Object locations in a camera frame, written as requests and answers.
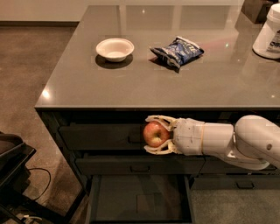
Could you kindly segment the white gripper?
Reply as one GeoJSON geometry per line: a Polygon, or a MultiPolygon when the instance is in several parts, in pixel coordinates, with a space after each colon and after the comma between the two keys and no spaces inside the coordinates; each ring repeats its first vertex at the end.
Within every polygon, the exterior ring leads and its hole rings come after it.
{"type": "Polygon", "coordinates": [[[180,154],[186,156],[202,154],[202,137],[204,122],[191,118],[178,120],[166,115],[148,115],[146,122],[158,122],[168,131],[173,131],[173,141],[168,139],[158,147],[145,145],[144,149],[153,155],[180,154]]]}

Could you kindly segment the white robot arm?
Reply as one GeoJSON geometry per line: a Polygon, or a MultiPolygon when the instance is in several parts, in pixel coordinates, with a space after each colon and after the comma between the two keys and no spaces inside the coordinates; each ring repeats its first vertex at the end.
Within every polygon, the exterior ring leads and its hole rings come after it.
{"type": "Polygon", "coordinates": [[[280,168],[280,127],[261,116],[228,124],[150,115],[146,122],[144,149],[150,154],[207,155],[253,171],[280,168]]]}

